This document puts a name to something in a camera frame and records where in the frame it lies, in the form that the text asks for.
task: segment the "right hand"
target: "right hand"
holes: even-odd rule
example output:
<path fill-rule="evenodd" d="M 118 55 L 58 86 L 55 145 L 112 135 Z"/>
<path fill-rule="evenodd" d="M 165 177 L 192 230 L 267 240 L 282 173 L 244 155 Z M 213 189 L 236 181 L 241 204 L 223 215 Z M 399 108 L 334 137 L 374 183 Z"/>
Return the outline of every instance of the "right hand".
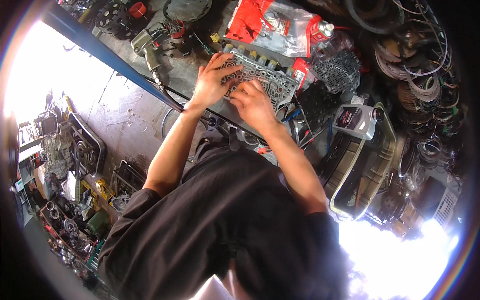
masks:
<path fill-rule="evenodd" d="M 258 80 L 241 83 L 235 92 L 230 93 L 230 98 L 240 117 L 263 137 L 281 125 L 270 98 Z"/>

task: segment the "blue pole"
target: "blue pole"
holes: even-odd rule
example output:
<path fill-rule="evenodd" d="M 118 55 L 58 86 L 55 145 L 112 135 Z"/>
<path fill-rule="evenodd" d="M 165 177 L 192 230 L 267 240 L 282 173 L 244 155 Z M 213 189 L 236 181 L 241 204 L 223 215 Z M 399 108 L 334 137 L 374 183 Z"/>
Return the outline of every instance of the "blue pole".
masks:
<path fill-rule="evenodd" d="M 156 87 L 151 85 L 139 72 L 124 62 L 110 48 L 89 33 L 77 20 L 72 18 L 61 6 L 51 2 L 50 9 L 42 16 L 42 21 L 48 26 L 60 32 L 67 39 L 95 56 L 106 65 L 122 74 L 133 83 L 151 93 L 158 100 L 166 103 L 178 112 L 183 107 L 175 100 L 167 98 Z"/>

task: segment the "left hand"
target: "left hand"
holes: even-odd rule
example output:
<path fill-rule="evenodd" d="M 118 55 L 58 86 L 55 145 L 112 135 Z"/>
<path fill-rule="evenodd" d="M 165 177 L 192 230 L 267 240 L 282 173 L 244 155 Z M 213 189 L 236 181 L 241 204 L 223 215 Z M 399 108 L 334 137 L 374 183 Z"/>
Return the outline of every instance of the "left hand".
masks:
<path fill-rule="evenodd" d="M 186 109 L 203 113 L 207 107 L 217 103 L 232 86 L 238 83 L 235 78 L 224 84 L 221 83 L 223 77 L 243 68 L 242 65 L 238 65 L 220 69 L 231 58 L 233 58 L 231 53 L 215 53 L 206 67 L 199 68 L 195 92 L 192 99 L 185 105 Z"/>

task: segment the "person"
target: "person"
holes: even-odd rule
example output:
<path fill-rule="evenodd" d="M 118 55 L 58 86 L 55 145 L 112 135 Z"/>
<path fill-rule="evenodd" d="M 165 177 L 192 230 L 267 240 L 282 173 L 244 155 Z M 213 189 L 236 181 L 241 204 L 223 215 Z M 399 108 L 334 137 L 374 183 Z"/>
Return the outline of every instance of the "person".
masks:
<path fill-rule="evenodd" d="M 233 282 L 237 299 L 345 297 L 338 225 L 325 192 L 258 81 L 238 85 L 231 104 L 280 168 L 254 151 L 231 151 L 228 139 L 208 131 L 182 177 L 200 117 L 237 84 L 221 84 L 242 69 L 220 69 L 232 57 L 217 53 L 200 67 L 193 97 L 152 160 L 144 188 L 103 245 L 99 272 L 119 299 L 188 299 L 212 275 Z"/>

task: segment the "screwdriver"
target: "screwdriver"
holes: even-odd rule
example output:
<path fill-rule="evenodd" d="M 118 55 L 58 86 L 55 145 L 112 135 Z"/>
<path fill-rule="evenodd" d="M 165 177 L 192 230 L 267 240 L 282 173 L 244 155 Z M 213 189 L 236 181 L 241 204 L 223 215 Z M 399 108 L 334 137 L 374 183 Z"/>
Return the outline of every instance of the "screwdriver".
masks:
<path fill-rule="evenodd" d="M 202 44 L 202 48 L 205 49 L 205 51 L 207 51 L 208 54 L 210 55 L 214 55 L 216 53 L 215 49 L 213 49 L 212 47 L 210 47 L 209 45 L 205 44 L 204 42 L 202 42 L 201 39 L 199 39 L 199 37 L 197 36 L 197 34 L 194 32 L 193 35 L 195 36 L 195 38 L 200 42 L 200 44 Z"/>

